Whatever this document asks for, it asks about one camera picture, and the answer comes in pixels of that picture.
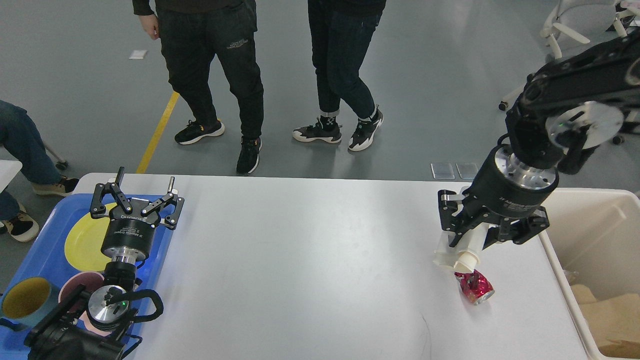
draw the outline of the yellow floor line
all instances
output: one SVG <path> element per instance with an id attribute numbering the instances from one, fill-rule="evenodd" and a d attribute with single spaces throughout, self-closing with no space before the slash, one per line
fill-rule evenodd
<path id="1" fill-rule="evenodd" d="M 151 162 L 151 157 L 153 157 L 154 152 L 156 151 L 156 147 L 158 142 L 160 141 L 160 137 L 162 137 L 162 133 L 164 132 L 164 127 L 166 123 L 169 122 L 169 118 L 171 117 L 171 113 L 173 112 L 173 108 L 175 107 L 175 103 L 178 101 L 178 93 L 173 92 L 171 94 L 171 99 L 169 99 L 169 103 L 166 105 L 164 109 L 164 113 L 160 118 L 160 122 L 156 127 L 156 131 L 154 131 L 153 136 L 151 136 L 151 141 L 149 141 L 149 145 L 147 146 L 147 150 L 145 154 L 142 156 L 142 160 L 140 160 L 140 164 L 138 165 L 138 169 L 136 170 L 136 174 L 144 174 L 147 171 L 147 167 Z"/>

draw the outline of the mug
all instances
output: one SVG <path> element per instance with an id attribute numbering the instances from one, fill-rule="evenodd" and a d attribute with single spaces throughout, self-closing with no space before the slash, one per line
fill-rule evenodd
<path id="1" fill-rule="evenodd" d="M 60 289 L 43 277 L 18 282 L 0 301 L 0 325 L 14 331 L 34 327 L 58 305 L 59 293 Z"/>

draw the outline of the yellow plate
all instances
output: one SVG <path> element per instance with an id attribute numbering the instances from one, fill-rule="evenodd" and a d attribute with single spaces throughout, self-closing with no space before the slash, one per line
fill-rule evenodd
<path id="1" fill-rule="evenodd" d="M 115 206 L 114 202 L 106 204 L 106 211 Z M 108 225 L 108 217 L 92 219 L 89 213 L 76 222 L 65 241 L 65 257 L 71 266 L 80 271 L 104 271 L 111 261 L 100 251 Z"/>

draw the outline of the sneaker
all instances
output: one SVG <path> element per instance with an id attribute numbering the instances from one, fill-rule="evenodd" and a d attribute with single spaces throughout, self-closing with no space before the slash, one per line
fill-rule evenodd
<path id="1" fill-rule="evenodd" d="M 261 148 L 262 140 L 260 140 L 260 138 L 255 140 L 242 139 L 242 149 L 240 150 L 240 157 L 238 157 L 238 164 L 236 166 L 238 175 L 249 175 L 258 167 Z"/>
<path id="2" fill-rule="evenodd" d="M 24 206 L 22 206 L 22 204 L 19 205 L 20 211 L 18 211 L 18 215 L 9 220 L 2 220 L 2 223 L 12 238 L 21 243 L 26 243 L 35 239 L 40 231 L 40 227 L 38 223 L 25 212 Z"/>
<path id="3" fill-rule="evenodd" d="M 299 142 L 322 140 L 328 143 L 339 143 L 342 139 L 342 134 L 340 134 L 340 126 L 337 124 L 332 130 L 324 130 L 320 118 L 317 118 L 317 122 L 314 125 L 294 129 L 293 138 Z"/>
<path id="4" fill-rule="evenodd" d="M 205 130 L 197 121 L 189 120 L 187 127 L 180 130 L 174 137 L 175 142 L 181 145 L 195 143 L 205 136 L 220 136 L 225 132 L 225 125 L 217 120 L 212 128 Z"/>
<path id="5" fill-rule="evenodd" d="M 382 125 L 382 111 L 378 110 L 373 119 L 358 120 L 356 131 L 351 135 L 349 140 L 349 150 L 362 151 L 373 143 L 373 135 Z"/>
<path id="6" fill-rule="evenodd" d="M 40 185 L 31 183 L 33 191 L 38 195 L 59 195 L 66 197 L 71 194 L 78 185 L 79 179 L 63 176 L 60 181 L 51 185 Z"/>

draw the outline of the red crushed can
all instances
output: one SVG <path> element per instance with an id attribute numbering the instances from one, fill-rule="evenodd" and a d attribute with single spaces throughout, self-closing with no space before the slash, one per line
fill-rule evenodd
<path id="1" fill-rule="evenodd" d="M 495 293 L 489 280 L 487 280 L 483 274 L 480 274 L 478 270 L 474 270 L 474 272 L 470 274 L 461 272 L 454 272 L 453 274 L 460 281 L 462 293 L 465 294 L 473 305 L 482 304 Z"/>

